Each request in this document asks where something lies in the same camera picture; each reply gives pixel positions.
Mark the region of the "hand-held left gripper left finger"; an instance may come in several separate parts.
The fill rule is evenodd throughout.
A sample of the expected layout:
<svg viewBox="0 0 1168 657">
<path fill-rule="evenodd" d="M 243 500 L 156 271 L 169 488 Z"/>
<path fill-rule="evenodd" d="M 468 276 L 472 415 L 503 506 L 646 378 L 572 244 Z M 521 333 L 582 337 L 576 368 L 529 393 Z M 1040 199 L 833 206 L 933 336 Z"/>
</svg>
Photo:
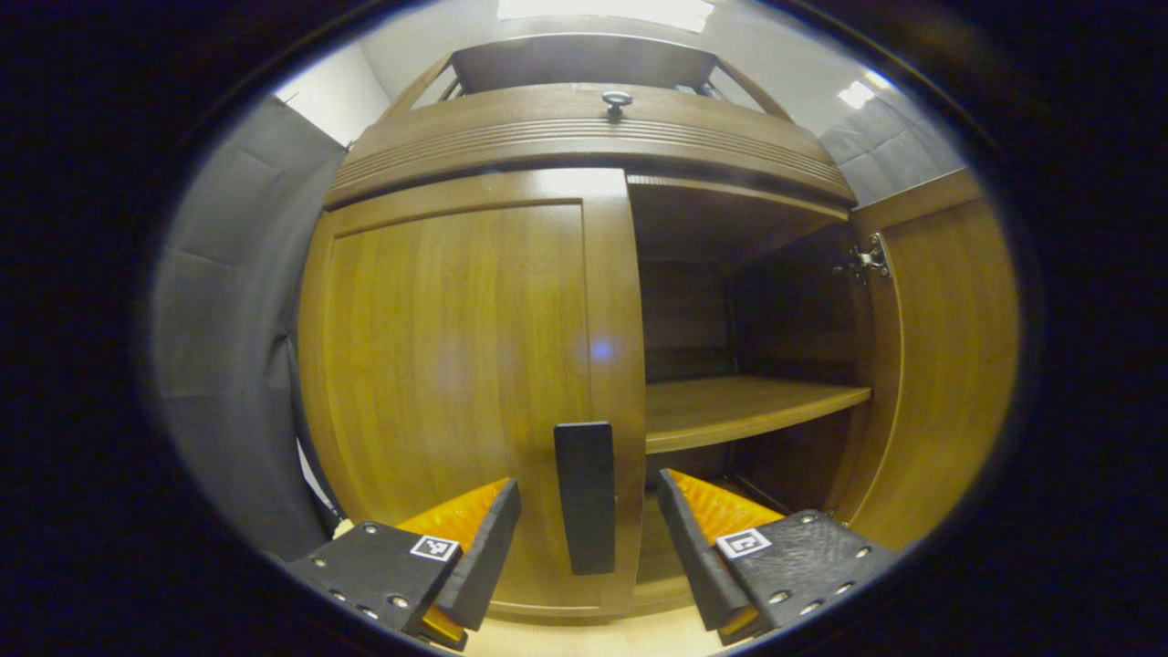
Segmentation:
<svg viewBox="0 0 1168 657">
<path fill-rule="evenodd" d="M 285 568 L 381 631 L 461 652 L 484 624 L 520 516 L 520 486 L 506 477 L 392 526 L 354 523 Z"/>
</svg>

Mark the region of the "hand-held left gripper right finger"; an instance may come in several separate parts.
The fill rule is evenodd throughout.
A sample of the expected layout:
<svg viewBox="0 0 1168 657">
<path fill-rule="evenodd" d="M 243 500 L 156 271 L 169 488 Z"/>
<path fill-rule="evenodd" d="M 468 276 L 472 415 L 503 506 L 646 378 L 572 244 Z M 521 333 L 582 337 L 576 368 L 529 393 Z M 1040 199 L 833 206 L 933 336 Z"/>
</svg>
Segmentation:
<svg viewBox="0 0 1168 657">
<path fill-rule="evenodd" d="M 705 631 L 724 644 L 793 631 L 901 560 L 820 511 L 783 516 L 670 466 L 656 500 Z"/>
</svg>

